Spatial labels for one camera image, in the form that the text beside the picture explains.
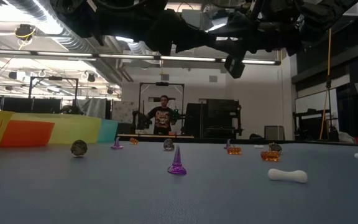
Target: ceiling pipe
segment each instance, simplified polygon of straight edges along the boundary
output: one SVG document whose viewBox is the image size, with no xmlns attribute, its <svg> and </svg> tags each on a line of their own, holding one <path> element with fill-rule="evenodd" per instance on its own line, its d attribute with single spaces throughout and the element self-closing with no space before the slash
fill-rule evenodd
<svg viewBox="0 0 358 224">
<path fill-rule="evenodd" d="M 49 26 L 53 25 L 57 28 L 61 28 L 62 36 L 64 38 L 54 38 L 54 41 L 61 44 L 64 48 L 70 52 L 87 52 L 87 53 L 96 53 L 94 47 L 89 44 L 87 41 L 78 37 L 73 31 L 71 31 L 64 23 L 57 19 L 56 15 L 51 9 L 49 1 L 45 0 L 4 0 L 7 4 L 14 6 L 16 9 L 20 10 L 23 13 L 31 15 L 40 23 L 48 23 Z M 86 62 L 93 66 L 95 69 L 100 71 L 100 74 L 103 78 L 112 83 L 121 84 L 122 77 L 118 72 L 112 68 L 108 63 L 103 59 L 96 59 L 95 61 Z"/>
</svg>

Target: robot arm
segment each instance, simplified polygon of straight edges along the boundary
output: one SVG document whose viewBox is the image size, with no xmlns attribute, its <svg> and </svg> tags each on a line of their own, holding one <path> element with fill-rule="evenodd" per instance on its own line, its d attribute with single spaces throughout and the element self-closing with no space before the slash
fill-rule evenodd
<svg viewBox="0 0 358 224">
<path fill-rule="evenodd" d="M 101 45 L 104 35 L 142 40 L 162 55 L 170 55 L 172 44 L 177 46 L 176 53 L 208 46 L 229 54 L 225 67 L 238 78 L 247 51 L 254 54 L 257 50 L 286 48 L 289 55 L 295 54 L 303 50 L 303 41 L 323 38 L 358 0 L 323 0 L 318 4 L 303 0 L 246 0 L 230 13 L 225 26 L 211 32 L 187 24 L 171 9 L 164 10 L 167 0 L 140 0 L 137 4 L 134 0 L 93 2 L 96 12 L 86 0 L 50 0 L 58 18 L 80 37 L 94 37 Z"/>
</svg>

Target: black t-shirt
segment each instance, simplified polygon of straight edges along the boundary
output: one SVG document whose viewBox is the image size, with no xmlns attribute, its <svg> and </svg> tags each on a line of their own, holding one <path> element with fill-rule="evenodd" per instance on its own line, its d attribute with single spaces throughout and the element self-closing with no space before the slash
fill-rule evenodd
<svg viewBox="0 0 358 224">
<path fill-rule="evenodd" d="M 154 134 L 168 134 L 171 131 L 172 113 L 172 109 L 158 106 L 147 114 L 150 119 L 155 117 Z"/>
</svg>

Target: purple game piece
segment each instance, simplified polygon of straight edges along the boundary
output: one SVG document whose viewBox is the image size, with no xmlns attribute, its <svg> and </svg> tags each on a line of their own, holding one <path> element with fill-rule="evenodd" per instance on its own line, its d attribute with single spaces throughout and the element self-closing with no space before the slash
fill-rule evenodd
<svg viewBox="0 0 358 224">
<path fill-rule="evenodd" d="M 224 146 L 224 149 L 228 149 L 230 147 L 230 139 L 227 140 L 226 146 Z"/>
<path fill-rule="evenodd" d="M 179 145 L 177 145 L 175 158 L 173 159 L 172 166 L 168 168 L 168 172 L 177 175 L 185 175 L 187 173 L 186 169 L 181 165 Z"/>
<path fill-rule="evenodd" d="M 124 146 L 120 146 L 119 145 L 119 137 L 116 138 L 116 142 L 114 143 L 113 146 L 111 146 L 112 149 L 123 149 Z"/>
</svg>

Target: person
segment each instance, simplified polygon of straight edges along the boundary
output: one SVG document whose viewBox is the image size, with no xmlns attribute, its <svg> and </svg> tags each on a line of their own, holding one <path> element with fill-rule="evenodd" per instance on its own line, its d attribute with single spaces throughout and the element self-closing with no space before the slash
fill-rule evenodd
<svg viewBox="0 0 358 224">
<path fill-rule="evenodd" d="M 172 120 L 173 110 L 169 108 L 168 97 L 163 95 L 160 97 L 161 106 L 155 107 L 147 115 L 147 119 L 155 118 L 154 134 L 169 134 L 171 131 L 171 124 L 174 125 L 175 121 Z"/>
</svg>

